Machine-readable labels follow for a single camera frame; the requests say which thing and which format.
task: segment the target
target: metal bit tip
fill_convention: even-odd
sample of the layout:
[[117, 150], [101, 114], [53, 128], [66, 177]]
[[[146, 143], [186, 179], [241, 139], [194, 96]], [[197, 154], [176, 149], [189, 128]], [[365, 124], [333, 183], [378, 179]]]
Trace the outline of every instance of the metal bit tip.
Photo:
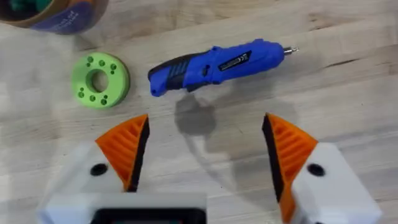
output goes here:
[[291, 55], [292, 53], [299, 51], [300, 49], [298, 47], [286, 47], [284, 48], [284, 54], [285, 55]]

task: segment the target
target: blue cordless screwdriver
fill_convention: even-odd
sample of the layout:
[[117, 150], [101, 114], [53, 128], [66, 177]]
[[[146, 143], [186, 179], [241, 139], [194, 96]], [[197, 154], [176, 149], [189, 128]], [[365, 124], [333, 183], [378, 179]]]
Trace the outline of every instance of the blue cordless screwdriver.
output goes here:
[[205, 85], [218, 85], [225, 80], [276, 68], [286, 55], [296, 51], [298, 48], [283, 48], [262, 39], [229, 48], [215, 46], [152, 68], [148, 73], [150, 92], [153, 96], [162, 96], [167, 90], [184, 88], [191, 92]]

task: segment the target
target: orange gripper jaw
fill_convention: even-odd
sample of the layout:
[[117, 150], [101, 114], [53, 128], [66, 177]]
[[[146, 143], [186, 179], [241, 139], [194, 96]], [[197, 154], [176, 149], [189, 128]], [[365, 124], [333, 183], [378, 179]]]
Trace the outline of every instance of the orange gripper jaw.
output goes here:
[[149, 120], [145, 114], [117, 125], [95, 141], [127, 192], [137, 191], [148, 137]]
[[295, 210], [292, 183], [318, 141], [284, 119], [267, 113], [262, 131], [268, 146], [272, 181], [284, 223]]

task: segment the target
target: wood grain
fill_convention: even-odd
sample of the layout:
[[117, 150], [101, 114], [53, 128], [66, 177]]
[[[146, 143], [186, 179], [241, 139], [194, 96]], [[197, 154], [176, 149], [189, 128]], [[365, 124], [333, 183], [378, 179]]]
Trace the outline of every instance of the wood grain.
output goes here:
[[[272, 71], [194, 94], [149, 93], [147, 71], [212, 45], [256, 38], [301, 48]], [[131, 90], [108, 110], [79, 105], [70, 71], [117, 55]], [[262, 117], [275, 113], [339, 145], [380, 204], [398, 215], [398, 2], [110, 0], [76, 36], [0, 25], [0, 223], [32, 223], [49, 180], [80, 141], [150, 118], [139, 190], [206, 192], [210, 223], [280, 223]]]

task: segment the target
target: green 3d printed ring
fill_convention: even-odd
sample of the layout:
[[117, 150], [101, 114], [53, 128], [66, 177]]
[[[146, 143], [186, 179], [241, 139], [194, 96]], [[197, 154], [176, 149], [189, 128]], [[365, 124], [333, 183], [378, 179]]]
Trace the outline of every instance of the green 3d printed ring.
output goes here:
[[[93, 75], [104, 72], [108, 86], [102, 92], [95, 90]], [[124, 99], [130, 87], [127, 68], [117, 58], [105, 53], [92, 53], [76, 63], [72, 73], [72, 91], [85, 106], [109, 108]]]

